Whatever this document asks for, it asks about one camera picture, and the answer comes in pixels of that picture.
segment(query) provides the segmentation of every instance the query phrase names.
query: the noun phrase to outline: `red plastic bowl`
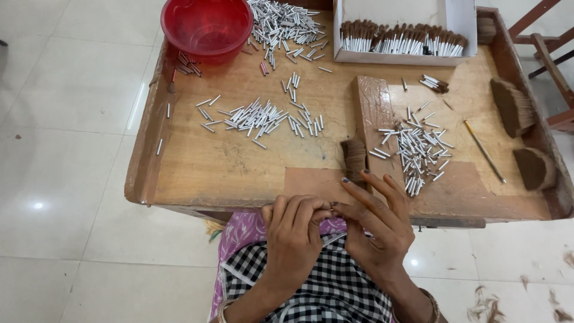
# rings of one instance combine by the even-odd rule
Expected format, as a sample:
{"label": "red plastic bowl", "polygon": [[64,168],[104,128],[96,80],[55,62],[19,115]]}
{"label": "red plastic bowl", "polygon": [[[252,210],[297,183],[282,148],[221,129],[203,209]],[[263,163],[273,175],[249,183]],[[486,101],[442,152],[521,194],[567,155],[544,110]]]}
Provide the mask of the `red plastic bowl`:
{"label": "red plastic bowl", "polygon": [[161,11],[161,28],[169,42],[207,64],[235,58],[252,26],[246,0],[168,0]]}

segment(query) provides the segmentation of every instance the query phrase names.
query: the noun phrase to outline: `black and white checkered apron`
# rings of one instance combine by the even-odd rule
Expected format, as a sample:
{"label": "black and white checkered apron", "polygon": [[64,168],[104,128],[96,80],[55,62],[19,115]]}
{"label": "black and white checkered apron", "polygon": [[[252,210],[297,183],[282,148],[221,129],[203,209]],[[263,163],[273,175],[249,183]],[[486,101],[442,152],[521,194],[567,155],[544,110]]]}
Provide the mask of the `black and white checkered apron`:
{"label": "black and white checkered apron", "polygon": [[[323,250],[295,294],[261,322],[389,323],[391,300],[345,251],[346,234],[322,236]],[[222,264],[223,298],[236,299],[261,277],[267,242],[239,250]]]}

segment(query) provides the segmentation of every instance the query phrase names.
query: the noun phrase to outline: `wooden workbench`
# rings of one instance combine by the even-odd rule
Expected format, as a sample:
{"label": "wooden workbench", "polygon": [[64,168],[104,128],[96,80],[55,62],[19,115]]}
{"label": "wooden workbench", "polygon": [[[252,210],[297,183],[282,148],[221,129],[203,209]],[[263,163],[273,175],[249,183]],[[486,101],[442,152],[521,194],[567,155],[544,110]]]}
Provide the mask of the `wooden workbench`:
{"label": "wooden workbench", "polygon": [[[493,16],[503,26],[496,10],[483,9],[479,14]],[[126,198],[219,221],[225,221],[228,214],[217,212],[250,210],[272,202],[279,194],[313,194],[330,201],[352,202],[338,184],[344,175],[339,143],[355,136],[351,83],[357,75],[367,75],[387,81],[397,118],[406,115],[407,106],[418,109],[430,101],[424,111],[435,112],[430,121],[446,128],[441,138],[455,146],[451,162],[443,169],[445,174],[426,184],[412,199],[414,224],[483,226],[485,222],[571,216],[572,182],[548,127],[538,123],[524,138],[511,139],[494,104],[489,81],[499,74],[532,97],[514,48],[507,46],[506,28],[499,30],[490,47],[480,46],[476,57],[456,68],[334,63],[332,12],[314,18],[327,26],[323,30],[328,37],[323,40],[329,39],[329,44],[318,50],[326,54],[321,59],[309,62],[297,58],[293,64],[284,56],[284,49],[277,49],[277,68],[264,77],[259,64],[265,52],[258,45],[259,52],[240,53],[224,66],[199,65],[201,78],[178,73],[175,93],[169,93],[168,87],[177,50],[164,42],[130,162]],[[292,42],[289,46],[298,48]],[[195,105],[217,95],[221,97],[211,107],[202,106],[215,120],[227,117],[218,109],[247,106],[257,97],[263,103],[271,100],[278,110],[298,115],[297,107],[289,104],[289,94],[281,88],[281,80],[287,82],[293,71],[301,76],[297,102],[305,103],[312,117],[323,116],[325,128],[318,137],[295,136],[285,121],[271,135],[260,138],[267,146],[262,149],[252,142],[253,134],[248,138],[246,132],[225,130],[225,124],[213,125],[215,133],[200,126],[205,119]],[[450,92],[437,95],[430,91],[418,82],[422,74],[449,82]],[[409,85],[407,92],[401,78]],[[168,103],[169,119],[165,117]],[[506,184],[495,176],[463,120],[474,127]],[[156,155],[160,139],[162,147]],[[542,149],[554,157],[559,169],[558,188],[525,190],[512,155],[513,149],[524,146]],[[397,169],[392,175],[401,178],[401,171]]]}

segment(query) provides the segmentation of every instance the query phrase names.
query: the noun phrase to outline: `white cardboard box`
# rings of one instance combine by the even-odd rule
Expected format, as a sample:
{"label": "white cardboard box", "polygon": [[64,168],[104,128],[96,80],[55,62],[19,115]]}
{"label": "white cardboard box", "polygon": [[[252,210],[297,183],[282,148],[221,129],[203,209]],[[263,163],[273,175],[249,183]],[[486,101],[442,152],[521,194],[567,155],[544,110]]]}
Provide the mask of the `white cardboard box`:
{"label": "white cardboard box", "polygon": [[[463,56],[424,56],[347,51],[341,48],[339,28],[344,21],[367,19],[382,25],[440,25],[468,39]],[[458,66],[476,56],[476,8],[474,0],[338,0],[333,22],[334,61],[348,63]]]}

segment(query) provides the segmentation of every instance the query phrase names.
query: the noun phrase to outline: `gold bangle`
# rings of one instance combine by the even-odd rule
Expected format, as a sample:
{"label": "gold bangle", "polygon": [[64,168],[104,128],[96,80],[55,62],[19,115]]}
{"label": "gold bangle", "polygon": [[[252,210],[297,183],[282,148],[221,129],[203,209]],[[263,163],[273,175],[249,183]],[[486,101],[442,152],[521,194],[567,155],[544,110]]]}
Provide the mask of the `gold bangle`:
{"label": "gold bangle", "polygon": [[227,321],[225,320],[225,317],[223,316],[223,311],[228,308],[231,304],[233,304],[235,302],[234,299],[228,299],[226,301],[223,301],[218,308],[218,313],[217,313],[217,321],[219,321],[219,323],[227,323]]}
{"label": "gold bangle", "polygon": [[[422,288],[418,288],[421,290],[421,292],[423,294],[425,294],[426,297],[428,297],[428,299],[430,300],[431,304],[432,304],[432,317],[429,321],[429,323],[439,323],[440,320],[440,309],[439,309],[439,304],[436,302],[436,299],[433,297],[433,295],[431,295],[427,290],[422,289]],[[401,323],[398,319],[397,316],[395,315],[394,312],[395,307],[393,306],[392,308],[392,314],[393,314],[393,318],[395,320],[396,323]]]}

